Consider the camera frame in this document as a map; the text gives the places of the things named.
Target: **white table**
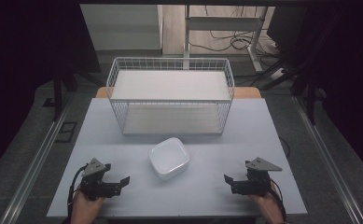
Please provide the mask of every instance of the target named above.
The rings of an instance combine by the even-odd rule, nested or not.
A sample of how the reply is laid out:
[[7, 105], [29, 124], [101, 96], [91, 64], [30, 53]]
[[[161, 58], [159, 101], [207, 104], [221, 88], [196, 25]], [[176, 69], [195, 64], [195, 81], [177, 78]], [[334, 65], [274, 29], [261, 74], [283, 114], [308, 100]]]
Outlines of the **white table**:
[[223, 177], [246, 180], [244, 161], [256, 157], [283, 168], [270, 176], [281, 188], [286, 212], [307, 213], [263, 99], [233, 100], [221, 136], [178, 136], [190, 154], [188, 169], [161, 180], [147, 153], [169, 137], [123, 136], [108, 100], [92, 99], [48, 217], [67, 216], [68, 188], [92, 158], [111, 163], [104, 182], [131, 177], [120, 196], [105, 200], [100, 217], [257, 217], [255, 205], [247, 196], [232, 194]]

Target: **white plastic container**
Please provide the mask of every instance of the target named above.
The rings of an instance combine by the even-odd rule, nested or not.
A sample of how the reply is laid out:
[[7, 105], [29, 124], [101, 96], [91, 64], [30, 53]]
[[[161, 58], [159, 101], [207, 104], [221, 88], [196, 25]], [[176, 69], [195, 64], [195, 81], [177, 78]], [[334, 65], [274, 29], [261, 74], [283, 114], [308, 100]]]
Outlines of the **white plastic container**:
[[148, 157], [163, 179], [170, 179], [185, 171], [189, 163], [189, 153], [178, 138], [169, 138], [148, 151]]

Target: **white wall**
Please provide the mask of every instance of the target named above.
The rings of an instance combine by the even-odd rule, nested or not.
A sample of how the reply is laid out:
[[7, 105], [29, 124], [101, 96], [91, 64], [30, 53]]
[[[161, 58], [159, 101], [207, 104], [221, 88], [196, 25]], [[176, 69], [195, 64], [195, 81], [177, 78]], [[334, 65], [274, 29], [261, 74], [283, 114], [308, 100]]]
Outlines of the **white wall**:
[[161, 6], [80, 7], [96, 50], [161, 49]]

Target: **white wire basket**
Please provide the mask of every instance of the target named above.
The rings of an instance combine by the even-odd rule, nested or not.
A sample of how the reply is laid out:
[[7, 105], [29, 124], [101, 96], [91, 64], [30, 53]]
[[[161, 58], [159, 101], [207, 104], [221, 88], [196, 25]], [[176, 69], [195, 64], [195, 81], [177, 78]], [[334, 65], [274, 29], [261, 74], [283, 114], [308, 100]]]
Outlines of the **white wire basket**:
[[234, 81], [227, 59], [116, 58], [106, 91], [123, 134], [222, 134]]

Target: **human hand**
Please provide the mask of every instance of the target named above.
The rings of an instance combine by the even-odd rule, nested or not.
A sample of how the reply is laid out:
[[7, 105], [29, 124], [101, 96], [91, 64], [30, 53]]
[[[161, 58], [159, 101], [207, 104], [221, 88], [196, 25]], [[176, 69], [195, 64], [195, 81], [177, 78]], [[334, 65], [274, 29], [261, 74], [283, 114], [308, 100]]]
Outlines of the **human hand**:
[[105, 198], [91, 201], [80, 190], [77, 190], [73, 200], [71, 224], [91, 224], [99, 215], [104, 201]]
[[[272, 190], [276, 192], [273, 182], [271, 182]], [[257, 205], [259, 212], [263, 218], [270, 224], [282, 224], [283, 216], [276, 199], [269, 192], [264, 197], [256, 194], [249, 194], [248, 197]]]

